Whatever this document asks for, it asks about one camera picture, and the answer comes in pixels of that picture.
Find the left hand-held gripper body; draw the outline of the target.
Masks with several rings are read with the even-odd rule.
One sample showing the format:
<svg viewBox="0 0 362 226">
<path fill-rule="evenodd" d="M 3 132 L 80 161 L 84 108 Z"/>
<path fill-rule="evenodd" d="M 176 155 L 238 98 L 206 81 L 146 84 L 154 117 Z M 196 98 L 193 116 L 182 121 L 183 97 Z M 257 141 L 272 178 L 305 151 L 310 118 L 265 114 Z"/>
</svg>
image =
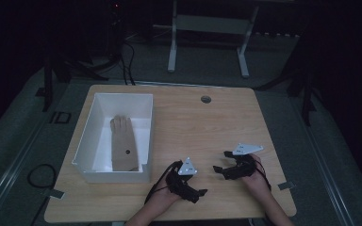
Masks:
<svg viewBox="0 0 362 226">
<path fill-rule="evenodd" d="M 189 157 L 187 157 L 185 161 L 179 160 L 173 162 L 170 164 L 166 176 L 168 189 L 181 198 L 198 198 L 199 191 L 188 184 L 188 180 L 196 173 L 197 169 L 193 167 Z"/>
</svg>

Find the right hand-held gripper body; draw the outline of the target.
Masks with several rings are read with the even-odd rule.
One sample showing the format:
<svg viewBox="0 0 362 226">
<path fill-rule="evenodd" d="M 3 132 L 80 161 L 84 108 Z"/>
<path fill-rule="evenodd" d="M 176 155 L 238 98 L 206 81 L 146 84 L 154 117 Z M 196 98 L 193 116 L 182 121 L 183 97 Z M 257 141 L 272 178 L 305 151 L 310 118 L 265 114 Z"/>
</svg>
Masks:
<svg viewBox="0 0 362 226">
<path fill-rule="evenodd" d="M 233 152 L 235 157 L 228 157 L 234 159 L 236 165 L 225 169 L 224 179 L 235 180 L 240 177 L 250 176 L 255 171 L 255 163 L 251 153 L 262 151 L 263 149 L 264 147 L 261 145 L 239 143 L 233 151 L 230 151 Z"/>
</svg>

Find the beige glove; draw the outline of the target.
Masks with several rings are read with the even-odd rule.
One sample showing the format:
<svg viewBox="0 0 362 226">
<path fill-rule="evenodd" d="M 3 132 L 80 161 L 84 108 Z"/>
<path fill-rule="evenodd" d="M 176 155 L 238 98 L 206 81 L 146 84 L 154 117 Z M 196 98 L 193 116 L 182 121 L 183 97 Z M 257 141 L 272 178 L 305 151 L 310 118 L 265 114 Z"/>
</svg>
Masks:
<svg viewBox="0 0 362 226">
<path fill-rule="evenodd" d="M 110 121 L 111 162 L 114 171 L 138 171 L 139 158 L 132 121 L 116 115 Z"/>
</svg>

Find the white plastic box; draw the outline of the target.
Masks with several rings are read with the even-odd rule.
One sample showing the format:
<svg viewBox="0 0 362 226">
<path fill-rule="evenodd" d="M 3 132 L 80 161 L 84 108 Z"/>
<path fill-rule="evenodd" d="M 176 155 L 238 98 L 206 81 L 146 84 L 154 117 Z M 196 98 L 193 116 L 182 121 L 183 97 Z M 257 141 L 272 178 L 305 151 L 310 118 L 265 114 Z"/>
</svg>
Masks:
<svg viewBox="0 0 362 226">
<path fill-rule="evenodd" d="M 113 170 L 110 121 L 117 115 L 131 120 L 139 166 Z M 146 93 L 95 93 L 72 164 L 88 183 L 149 183 L 153 144 L 154 99 Z"/>
</svg>

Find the person's left hand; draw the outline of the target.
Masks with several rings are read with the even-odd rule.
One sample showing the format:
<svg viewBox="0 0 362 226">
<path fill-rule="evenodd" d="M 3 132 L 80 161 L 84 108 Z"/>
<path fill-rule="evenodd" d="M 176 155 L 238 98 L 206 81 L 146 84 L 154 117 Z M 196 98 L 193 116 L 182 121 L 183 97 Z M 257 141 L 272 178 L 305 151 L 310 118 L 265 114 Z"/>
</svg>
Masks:
<svg viewBox="0 0 362 226">
<path fill-rule="evenodd" d="M 160 186 L 156 188 L 149 200 L 156 209 L 167 210 L 175 202 L 180 201 L 181 197 L 175 193 L 172 193 L 167 186 Z"/>
</svg>

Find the person's right hand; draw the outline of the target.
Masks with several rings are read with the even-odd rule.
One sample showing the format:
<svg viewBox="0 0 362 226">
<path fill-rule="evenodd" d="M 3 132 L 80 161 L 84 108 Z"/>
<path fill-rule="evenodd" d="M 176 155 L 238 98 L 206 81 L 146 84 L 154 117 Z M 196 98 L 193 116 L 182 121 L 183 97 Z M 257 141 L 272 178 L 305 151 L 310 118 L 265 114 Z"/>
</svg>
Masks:
<svg viewBox="0 0 362 226">
<path fill-rule="evenodd" d="M 261 164 L 261 159 L 251 153 L 254 159 L 255 171 L 250 176 L 242 178 L 242 182 L 247 186 L 252 195 L 262 195 L 271 192 L 271 186 L 266 176 L 264 167 Z"/>
</svg>

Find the dark equipment with red light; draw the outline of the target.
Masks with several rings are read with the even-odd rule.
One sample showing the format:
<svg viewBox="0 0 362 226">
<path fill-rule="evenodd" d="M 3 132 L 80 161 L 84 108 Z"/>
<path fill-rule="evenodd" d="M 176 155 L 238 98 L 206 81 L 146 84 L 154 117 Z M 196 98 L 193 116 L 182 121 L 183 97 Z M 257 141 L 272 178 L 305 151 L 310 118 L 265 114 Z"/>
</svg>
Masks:
<svg viewBox="0 0 362 226">
<path fill-rule="evenodd" d="M 118 61 L 122 55 L 125 35 L 125 13 L 126 5 L 124 0 L 107 0 L 109 58 Z"/>
</svg>

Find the silver floor rail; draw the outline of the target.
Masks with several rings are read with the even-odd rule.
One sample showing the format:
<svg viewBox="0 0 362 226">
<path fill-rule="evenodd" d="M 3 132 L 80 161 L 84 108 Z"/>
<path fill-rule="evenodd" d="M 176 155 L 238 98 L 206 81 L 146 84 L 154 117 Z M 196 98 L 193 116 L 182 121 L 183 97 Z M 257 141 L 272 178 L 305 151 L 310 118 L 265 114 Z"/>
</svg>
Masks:
<svg viewBox="0 0 362 226">
<path fill-rule="evenodd" d="M 346 206 L 346 203 L 340 193 L 340 189 L 337 186 L 337 183 L 325 161 L 325 158 L 321 152 L 319 143 L 317 142 L 312 129 L 310 126 L 307 126 L 304 122 L 298 101 L 296 98 L 290 98 L 289 102 L 293 108 L 294 114 L 299 118 L 300 126 L 304 131 L 308 146 L 310 147 L 311 152 L 314 154 L 316 166 L 318 172 L 323 181 L 325 190 L 328 194 L 331 204 L 334 207 L 338 221 L 341 226 L 355 226 L 353 218 Z"/>
<path fill-rule="evenodd" d="M 41 130 L 45 124 L 51 121 L 51 119 L 56 115 L 56 113 L 44 113 L 41 119 L 35 124 L 31 135 L 25 141 L 20 152 L 16 155 L 13 162 L 9 165 L 8 169 L 4 172 L 3 176 L 0 179 L 0 208 L 3 205 L 3 202 L 6 200 L 9 192 L 11 191 L 13 185 L 17 181 L 24 165 L 25 161 L 31 153 L 31 148 L 35 143 L 35 140 L 40 135 Z M 32 182 L 32 174 L 41 168 L 48 168 L 51 172 L 51 178 L 46 185 L 38 185 Z M 34 167 L 27 175 L 26 180 L 27 183 L 37 189 L 41 190 L 41 195 L 43 196 L 43 201 L 38 207 L 38 210 L 34 217 L 32 218 L 30 226 L 36 226 L 35 223 L 37 222 L 41 211 L 46 206 L 47 202 L 49 201 L 50 197 L 48 196 L 48 192 L 50 189 L 54 189 L 54 185 L 56 183 L 58 177 L 58 171 L 55 169 L 54 166 L 51 164 L 43 163 L 39 164 L 38 166 Z"/>
</svg>

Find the white metal table frame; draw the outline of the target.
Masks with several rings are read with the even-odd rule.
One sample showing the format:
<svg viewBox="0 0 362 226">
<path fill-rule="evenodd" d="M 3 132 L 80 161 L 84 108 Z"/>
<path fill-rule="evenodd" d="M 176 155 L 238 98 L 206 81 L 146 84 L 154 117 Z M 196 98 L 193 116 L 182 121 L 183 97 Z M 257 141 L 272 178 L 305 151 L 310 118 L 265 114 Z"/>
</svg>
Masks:
<svg viewBox="0 0 362 226">
<path fill-rule="evenodd" d="M 242 35 L 243 42 L 236 49 L 239 61 L 239 69 L 243 78 L 250 76 L 245 52 L 247 50 L 249 39 L 253 34 L 255 19 L 259 11 L 259 6 L 254 6 L 249 19 L 232 19 L 210 16 L 198 16 L 179 14 L 177 12 L 179 0 L 173 0 L 172 14 L 172 39 L 169 53 L 167 71 L 173 73 L 176 66 L 177 57 L 177 31 L 196 31 L 208 33 L 222 33 L 232 35 Z"/>
</svg>

